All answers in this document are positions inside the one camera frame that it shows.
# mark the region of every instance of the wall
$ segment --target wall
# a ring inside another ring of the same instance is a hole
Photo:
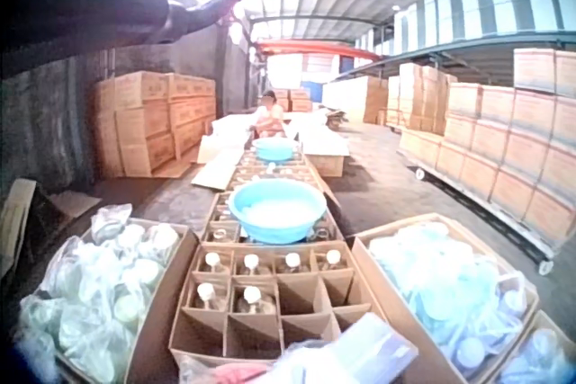
[[[175,44],[88,53],[4,80],[0,200],[20,176],[40,181],[49,192],[85,190],[97,180],[90,91],[107,76],[141,69],[204,76],[217,80],[219,95],[232,100],[228,105],[239,105],[245,95],[246,56],[229,45],[227,29],[212,26]]]
[[[378,50],[398,55],[459,40],[533,31],[576,31],[576,0],[437,0],[437,6],[435,0],[419,0],[394,15],[393,43]]]

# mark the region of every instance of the box stack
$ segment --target box stack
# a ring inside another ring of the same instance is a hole
[[[292,112],[311,112],[310,90],[292,89],[290,91],[290,107]]]
[[[156,176],[198,143],[215,117],[214,83],[203,78],[140,71],[104,80],[95,90],[104,177]]]
[[[404,126],[399,124],[400,116],[400,77],[391,76],[388,78],[388,103],[386,106],[386,126],[395,128]]]
[[[399,117],[408,129],[444,135],[448,84],[455,82],[433,67],[400,65]]]
[[[576,69],[576,53],[517,49],[514,88],[450,84],[436,162],[424,153],[421,133],[404,131],[400,149],[557,248],[576,231],[576,78],[569,68]],[[412,125],[417,106],[410,104]]]
[[[353,123],[378,122],[378,111],[388,105],[388,81],[373,76],[324,85],[322,103],[329,108],[346,112]]]

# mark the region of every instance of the woman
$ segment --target woman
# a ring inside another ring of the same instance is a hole
[[[284,109],[276,103],[274,91],[266,90],[262,94],[261,103],[255,112],[256,123],[251,129],[255,130],[260,138],[284,137]]]

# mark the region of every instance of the plastic bag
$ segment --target plastic bag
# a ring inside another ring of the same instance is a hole
[[[168,224],[158,224],[151,227],[148,229],[144,241],[138,244],[139,256],[166,266],[175,250],[178,239],[178,233]]]
[[[32,294],[20,301],[20,324],[58,337],[65,299],[41,299]]]
[[[110,320],[82,337],[64,355],[96,382],[117,382],[123,380],[134,343],[133,333]]]
[[[124,230],[131,213],[131,204],[106,206],[98,209],[91,219],[94,243],[100,245],[104,240],[116,238]]]
[[[16,349],[26,359],[35,377],[43,383],[60,382],[56,347],[52,337],[38,328],[20,329],[14,337]]]

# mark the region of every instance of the cardboard box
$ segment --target cardboard box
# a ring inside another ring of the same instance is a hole
[[[555,51],[514,49],[514,87],[555,92]]]
[[[124,167],[118,146],[118,133],[114,112],[94,118],[94,143],[98,171],[104,179],[122,177]]]
[[[157,72],[135,72],[114,79],[116,110],[143,107],[145,103],[167,99],[167,81],[164,74]]]
[[[308,101],[310,99],[310,89],[292,89],[290,91],[290,99],[303,99]]]
[[[576,148],[551,142],[540,182],[568,200],[576,201]]]
[[[470,150],[475,126],[476,121],[469,117],[450,114],[446,118],[445,140],[466,150]]]
[[[145,229],[159,224],[159,222],[145,219],[130,219],[129,222]],[[194,251],[198,246],[198,239],[184,225],[170,224],[170,226],[178,233],[180,241],[170,258],[162,279],[152,293],[148,314],[136,336],[136,343],[130,354],[128,370],[121,382],[178,380],[178,368],[167,347],[171,324],[178,310],[178,296],[185,283]],[[92,235],[89,229],[82,238],[86,242],[91,241]],[[96,383],[77,369],[64,355],[57,352],[56,356],[57,365],[64,371],[68,382]]]
[[[94,113],[114,112],[114,79],[109,78],[94,85]]]
[[[470,245],[476,254],[494,257],[501,273],[509,273],[515,270],[510,263],[496,254],[493,249],[470,230],[455,220],[436,213],[398,220],[357,234],[352,248],[352,256],[362,268],[370,288],[382,305],[383,312],[386,314],[391,326],[418,347],[417,359],[406,369],[402,376],[404,383],[463,384],[469,382],[481,384],[487,382],[488,377],[500,369],[501,364],[506,360],[507,354],[515,346],[521,334],[510,341],[500,355],[489,357],[481,370],[471,380],[467,380],[442,354],[430,334],[412,314],[410,306],[395,287],[390,277],[382,270],[367,249],[370,240],[373,238],[392,236],[400,228],[429,221],[438,221],[446,224],[450,237]],[[531,321],[539,304],[536,288],[530,282],[526,284],[526,297],[528,307],[526,314],[522,317],[524,326],[527,326]]]
[[[554,125],[555,103],[555,96],[550,94],[516,90],[512,126],[549,139]]]
[[[292,111],[293,112],[311,112],[312,111],[312,101],[306,101],[303,99],[292,100]]]
[[[124,172],[129,177],[152,177],[152,171],[176,157],[174,139],[167,133],[145,144],[121,145]]]
[[[575,232],[576,205],[538,184],[524,222],[544,236],[553,249],[558,249]]]
[[[478,119],[482,112],[482,85],[451,83],[448,112]]]
[[[556,51],[556,93],[576,98],[576,53]]]
[[[568,363],[576,363],[576,344],[568,338],[568,336],[554,323],[552,319],[550,319],[549,316],[544,313],[544,311],[538,310],[535,313],[534,319],[524,334],[522,334],[514,349],[508,355],[507,360],[502,365],[500,371],[496,371],[496,373],[491,377],[490,382],[498,382],[500,373],[504,371],[519,354],[524,352],[524,347],[526,346],[528,339],[534,334],[535,330],[542,328],[552,330],[556,334],[558,347],[562,348],[564,351]]]
[[[576,99],[556,98],[556,114],[552,137],[569,146],[576,147]]]
[[[116,128],[121,145],[145,144],[148,138],[170,131],[168,105],[147,104],[143,108],[116,112]]]
[[[484,85],[480,117],[486,121],[497,121],[509,125],[514,111],[513,87]]]
[[[496,182],[498,164],[468,152],[464,160],[460,182],[481,200],[488,201]]]
[[[442,141],[438,153],[436,170],[440,174],[444,174],[450,180],[459,182],[465,158],[466,150],[455,144]]]
[[[495,121],[477,121],[472,139],[472,152],[500,164],[506,151],[508,131],[507,126]]]
[[[323,271],[321,263],[330,249],[341,252],[345,268]],[[209,252],[226,256],[230,274],[202,272],[198,263]],[[284,257],[297,253],[310,270],[280,273]],[[238,275],[246,254],[256,254],[271,274]],[[196,308],[196,287],[209,281],[225,296],[222,311]],[[237,300],[248,285],[272,297],[275,311],[265,314],[238,312]],[[182,287],[169,350],[176,361],[190,357],[209,366],[230,362],[271,363],[294,342],[316,338],[336,340],[340,333],[367,312],[386,319],[361,268],[345,242],[267,247],[218,246],[202,243]]]
[[[204,98],[193,98],[168,105],[170,110],[170,128],[175,129],[191,121],[197,121],[208,115],[204,107]]]
[[[192,96],[214,95],[214,82],[198,76],[184,76],[182,74],[166,74],[168,99],[189,98]]]
[[[490,202],[500,206],[515,220],[521,221],[532,200],[534,188],[532,179],[502,166],[498,171]]]
[[[176,159],[181,159],[186,150],[198,144],[203,134],[203,121],[193,121],[176,128],[173,132]]]
[[[547,140],[536,134],[512,128],[508,135],[503,165],[536,181],[542,174],[547,151]]]

